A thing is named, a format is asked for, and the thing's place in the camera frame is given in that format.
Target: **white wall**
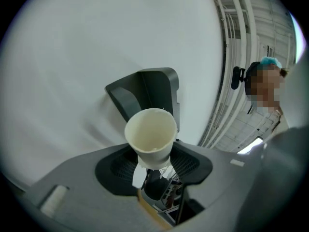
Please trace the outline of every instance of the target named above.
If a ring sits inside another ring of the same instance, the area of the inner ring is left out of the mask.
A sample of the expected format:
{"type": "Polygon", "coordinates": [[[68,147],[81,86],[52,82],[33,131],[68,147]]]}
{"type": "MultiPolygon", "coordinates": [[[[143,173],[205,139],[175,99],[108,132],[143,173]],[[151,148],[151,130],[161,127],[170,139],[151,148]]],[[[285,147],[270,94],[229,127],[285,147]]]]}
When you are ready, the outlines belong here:
{"type": "Polygon", "coordinates": [[[177,71],[179,138],[197,144],[222,58],[213,0],[30,0],[0,58],[2,170],[26,188],[71,157],[125,143],[104,88],[143,68],[177,71]]]}

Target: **person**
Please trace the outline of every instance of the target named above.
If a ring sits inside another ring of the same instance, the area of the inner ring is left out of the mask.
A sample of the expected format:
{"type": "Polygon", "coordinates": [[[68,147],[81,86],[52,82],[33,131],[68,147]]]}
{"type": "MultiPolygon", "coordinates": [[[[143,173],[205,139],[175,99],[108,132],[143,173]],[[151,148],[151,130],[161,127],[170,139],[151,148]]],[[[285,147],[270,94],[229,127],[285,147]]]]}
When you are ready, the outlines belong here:
{"type": "Polygon", "coordinates": [[[253,62],[246,71],[245,92],[252,105],[264,112],[277,111],[280,108],[279,96],[284,88],[287,71],[276,58],[263,57],[260,62],[253,62]]]}

